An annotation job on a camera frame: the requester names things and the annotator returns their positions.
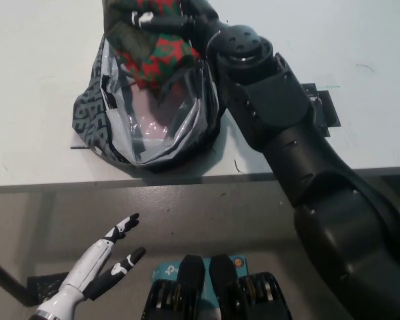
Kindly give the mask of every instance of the table leg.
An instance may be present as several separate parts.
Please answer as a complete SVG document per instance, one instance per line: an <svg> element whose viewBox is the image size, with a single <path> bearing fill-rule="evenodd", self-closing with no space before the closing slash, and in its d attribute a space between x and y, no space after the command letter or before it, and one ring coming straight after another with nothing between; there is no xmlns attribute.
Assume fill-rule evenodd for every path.
<svg viewBox="0 0 400 320"><path fill-rule="evenodd" d="M0 266L0 287L26 307L38 304L37 298L18 280Z"/></svg>

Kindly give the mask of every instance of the black fingertip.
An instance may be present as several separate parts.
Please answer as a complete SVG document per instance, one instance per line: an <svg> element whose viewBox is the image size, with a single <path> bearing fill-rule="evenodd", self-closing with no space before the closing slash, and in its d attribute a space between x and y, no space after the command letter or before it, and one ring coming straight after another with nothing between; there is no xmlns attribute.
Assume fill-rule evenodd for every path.
<svg viewBox="0 0 400 320"><path fill-rule="evenodd" d="M144 247L139 247L136 249L134 252L131 254L131 262L133 264L136 264L141 258L144 256L144 254L147 252Z"/></svg>

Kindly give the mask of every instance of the robotic arm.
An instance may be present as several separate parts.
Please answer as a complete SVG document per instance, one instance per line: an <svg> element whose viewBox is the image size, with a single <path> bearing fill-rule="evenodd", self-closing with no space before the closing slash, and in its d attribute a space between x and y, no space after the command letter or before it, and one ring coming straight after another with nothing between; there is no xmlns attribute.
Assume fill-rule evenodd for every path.
<svg viewBox="0 0 400 320"><path fill-rule="evenodd" d="M220 103L264 154L295 208L295 228L320 276L355 319L400 320L400 214L334 152L284 58L247 26L228 26L207 0L181 17L128 19L189 39L209 63Z"/></svg>
<svg viewBox="0 0 400 320"><path fill-rule="evenodd" d="M30 320L73 320L76 306L87 299L95 300L110 290L144 256L140 247L101 275L102 268L111 255L117 240L139 223L136 213L114 226L102 239L93 244L78 260L62 282L59 292L42 303Z"/></svg>

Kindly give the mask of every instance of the scratch mark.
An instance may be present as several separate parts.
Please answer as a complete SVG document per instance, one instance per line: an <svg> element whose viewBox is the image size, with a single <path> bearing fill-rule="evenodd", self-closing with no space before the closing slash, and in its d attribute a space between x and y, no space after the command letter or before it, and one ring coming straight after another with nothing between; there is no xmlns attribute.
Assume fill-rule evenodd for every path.
<svg viewBox="0 0 400 320"><path fill-rule="evenodd" d="M4 168L4 170L6 170L6 172L7 172L8 174L11 175L11 178L12 178L13 180L15 180L15 177L13 176L12 172L10 172L9 169L8 169L5 165L1 165L1 166Z"/></svg>
<svg viewBox="0 0 400 320"><path fill-rule="evenodd" d="M370 71L372 71L373 73L375 73L375 70L373 70L372 68L370 68L370 66L368 66L368 65L355 65L357 68L359 68L359 67L363 67L363 68L367 68L367 69L369 69Z"/></svg>
<svg viewBox="0 0 400 320"><path fill-rule="evenodd" d="M242 171L239 170L239 168L238 168L238 166L237 166L237 162L236 162L235 159L234 159L234 166L235 166L235 169L237 170L238 173L245 174L244 172L242 172Z"/></svg>

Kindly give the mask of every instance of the robotic finger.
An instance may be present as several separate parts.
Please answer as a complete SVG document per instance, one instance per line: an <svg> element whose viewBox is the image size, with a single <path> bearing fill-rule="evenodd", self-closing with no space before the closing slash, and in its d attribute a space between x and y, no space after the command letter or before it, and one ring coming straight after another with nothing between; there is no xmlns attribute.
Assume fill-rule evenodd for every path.
<svg viewBox="0 0 400 320"><path fill-rule="evenodd" d="M126 259L116 263L112 268L106 270L83 292L84 296L90 300L96 300L102 294L114 287L124 276L141 260L146 250L143 247L136 249Z"/></svg>

